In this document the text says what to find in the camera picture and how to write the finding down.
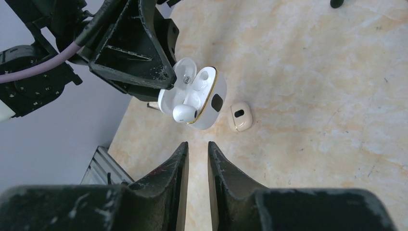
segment white earbud case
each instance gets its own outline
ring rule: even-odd
[[[197,65],[191,58],[181,59],[173,69],[177,80],[174,88],[160,91],[160,110],[173,116],[177,105],[190,105],[197,110],[197,116],[187,124],[199,130],[210,128],[217,120],[227,96],[225,78],[214,67],[205,67],[197,73]]]

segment beige marble surface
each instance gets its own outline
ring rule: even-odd
[[[216,124],[198,131],[133,99],[110,154],[135,179],[190,145],[187,231],[211,230],[207,142],[271,188],[357,187],[408,230],[408,2],[184,0],[176,53],[228,83]],[[227,124],[247,102],[253,126]]]

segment earbud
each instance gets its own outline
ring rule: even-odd
[[[179,104],[173,109],[173,118],[177,123],[185,124],[192,122],[197,117],[197,109],[186,104]]]

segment earbud case lid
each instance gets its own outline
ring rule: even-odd
[[[173,115],[173,109],[179,104],[183,104],[189,85],[197,75],[197,64],[191,58],[182,58],[174,66],[176,82],[170,90],[161,89],[158,98],[160,110],[167,115]]]

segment small earbud case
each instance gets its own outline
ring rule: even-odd
[[[191,58],[181,59],[173,69],[177,80],[174,88],[160,90],[160,110],[172,116],[173,109],[179,104],[193,106],[197,109],[197,117],[187,124],[199,130],[210,128],[227,96],[225,78],[214,67],[205,67],[197,73],[197,64]]]

